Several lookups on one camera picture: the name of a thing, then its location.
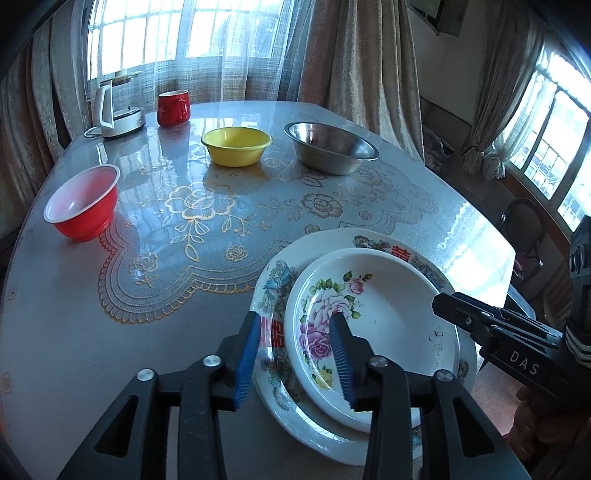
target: metal chair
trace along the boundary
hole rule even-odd
[[[515,249],[511,284],[522,287],[544,266],[538,253],[546,235],[544,218],[535,203],[518,198],[501,215],[497,228]]]

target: metal bowl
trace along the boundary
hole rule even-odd
[[[285,126],[285,133],[303,164],[333,175],[348,175],[379,157],[367,140],[332,125],[294,122]]]

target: red mug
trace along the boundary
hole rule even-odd
[[[185,123],[191,118],[189,92],[175,90],[158,95],[158,124],[173,127]]]

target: window sill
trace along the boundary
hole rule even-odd
[[[556,245],[563,257],[567,258],[570,253],[570,232],[567,234],[560,227],[558,222],[552,217],[545,207],[540,203],[537,197],[513,175],[509,169],[506,170],[506,176],[500,179],[500,182],[509,190],[516,198],[527,198],[534,202],[540,208],[540,212],[544,217],[546,231],[550,239]]]

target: pink rose print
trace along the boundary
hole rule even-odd
[[[300,335],[301,347],[307,350],[314,360],[331,356],[332,348],[330,347],[329,338],[324,332],[315,332],[313,328],[309,323],[302,323],[300,326],[300,330],[305,331]]]
[[[343,295],[337,294],[333,288],[327,288],[322,290],[312,305],[308,322],[314,327],[315,332],[328,333],[330,317],[335,312],[341,312],[347,320],[351,318],[349,301]]]
[[[354,278],[347,283],[347,288],[353,295],[361,295],[363,293],[363,280]]]

